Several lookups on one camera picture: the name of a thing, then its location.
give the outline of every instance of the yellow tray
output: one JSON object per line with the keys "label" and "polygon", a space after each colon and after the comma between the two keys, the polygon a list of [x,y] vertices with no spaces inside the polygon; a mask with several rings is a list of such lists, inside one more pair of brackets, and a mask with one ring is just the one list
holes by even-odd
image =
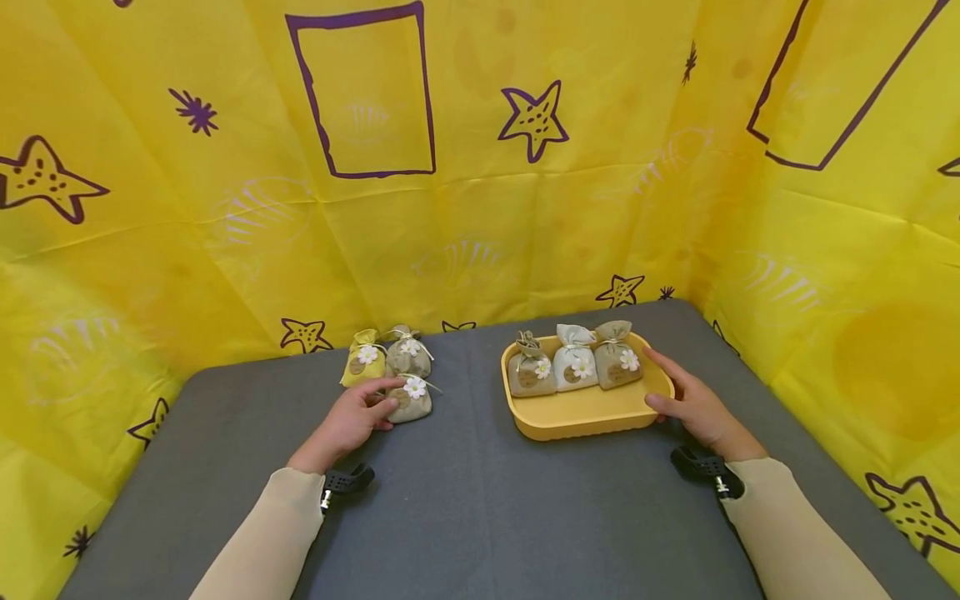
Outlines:
{"label": "yellow tray", "polygon": [[[540,340],[546,355],[553,357],[561,344],[557,336]],[[510,344],[500,359],[503,387],[507,391],[507,403],[514,413],[514,421],[520,433],[538,442],[592,436],[626,429],[639,429],[654,422],[657,413],[643,398],[651,393],[674,397],[673,381],[663,370],[643,354],[643,347],[650,347],[646,340],[631,333],[627,343],[640,357],[643,378],[606,392],[595,385],[572,392],[559,392],[551,396],[517,397],[510,393],[507,365],[510,358],[520,352],[516,344]]]}

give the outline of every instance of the beige sleeve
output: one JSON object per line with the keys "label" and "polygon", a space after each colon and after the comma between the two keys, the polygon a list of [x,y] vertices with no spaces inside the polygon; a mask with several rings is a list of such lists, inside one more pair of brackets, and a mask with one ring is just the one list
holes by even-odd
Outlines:
{"label": "beige sleeve", "polygon": [[890,600],[817,511],[783,463],[730,463],[746,491],[724,500],[769,600]]}
{"label": "beige sleeve", "polygon": [[190,600],[289,600],[324,516],[324,477],[282,468]]}

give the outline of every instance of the hand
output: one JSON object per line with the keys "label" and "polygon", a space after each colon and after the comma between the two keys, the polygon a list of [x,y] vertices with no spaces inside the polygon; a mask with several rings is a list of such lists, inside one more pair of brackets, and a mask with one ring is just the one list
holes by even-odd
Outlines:
{"label": "hand", "polygon": [[698,442],[728,463],[768,456],[760,442],[730,414],[717,394],[703,381],[652,348],[644,348],[643,353],[677,383],[681,398],[675,400],[660,394],[648,394],[646,402],[650,408],[661,415],[679,419]]}
{"label": "hand", "polygon": [[363,445],[374,429],[393,429],[394,424],[387,421],[387,417],[396,410],[396,398],[385,398],[377,391],[399,388],[405,383],[403,377],[382,377],[343,392],[330,407],[320,427],[290,457],[287,467],[304,473],[324,473],[346,454]]}

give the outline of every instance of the gray table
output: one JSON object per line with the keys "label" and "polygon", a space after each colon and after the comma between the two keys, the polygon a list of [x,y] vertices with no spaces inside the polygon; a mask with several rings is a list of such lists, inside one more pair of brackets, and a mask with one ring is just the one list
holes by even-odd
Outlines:
{"label": "gray table", "polygon": [[[700,375],[895,599],[956,594],[689,304],[668,300],[426,338],[434,413],[350,457],[366,495],[331,514],[296,598],[761,598],[712,493],[670,466],[676,431],[536,443],[499,371],[518,327],[628,319]],[[187,383],[61,598],[189,596],[270,473],[341,393],[345,350],[200,372]]]}

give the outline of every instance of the yellow fabric curtain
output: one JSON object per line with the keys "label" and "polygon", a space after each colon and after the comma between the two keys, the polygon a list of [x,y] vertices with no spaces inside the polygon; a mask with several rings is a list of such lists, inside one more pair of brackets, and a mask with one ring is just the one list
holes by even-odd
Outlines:
{"label": "yellow fabric curtain", "polygon": [[957,3],[7,0],[0,23],[9,600],[57,594],[200,369],[671,298],[960,588]]}

